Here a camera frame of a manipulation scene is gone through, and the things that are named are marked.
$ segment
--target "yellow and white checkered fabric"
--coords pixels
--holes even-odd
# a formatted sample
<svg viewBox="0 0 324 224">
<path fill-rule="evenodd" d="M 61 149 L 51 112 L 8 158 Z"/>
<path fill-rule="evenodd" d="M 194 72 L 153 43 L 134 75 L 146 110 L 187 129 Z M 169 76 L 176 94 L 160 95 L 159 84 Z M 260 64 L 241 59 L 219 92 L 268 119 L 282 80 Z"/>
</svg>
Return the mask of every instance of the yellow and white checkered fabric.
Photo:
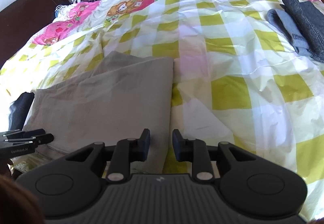
<svg viewBox="0 0 324 224">
<path fill-rule="evenodd" d="M 297 55 L 267 22 L 281 0 L 155 0 L 110 20 L 108 10 L 123 1 L 103 0 L 52 46 L 28 42 L 3 66 L 1 94 L 15 100 L 47 88 L 113 50 L 173 57 L 170 131 L 208 145 L 229 141 L 297 172 L 308 185 L 302 216 L 324 217 L 324 64 Z M 33 167 L 42 163 L 36 157 L 19 162 Z M 170 147 L 164 172 L 188 170 Z"/>
</svg>

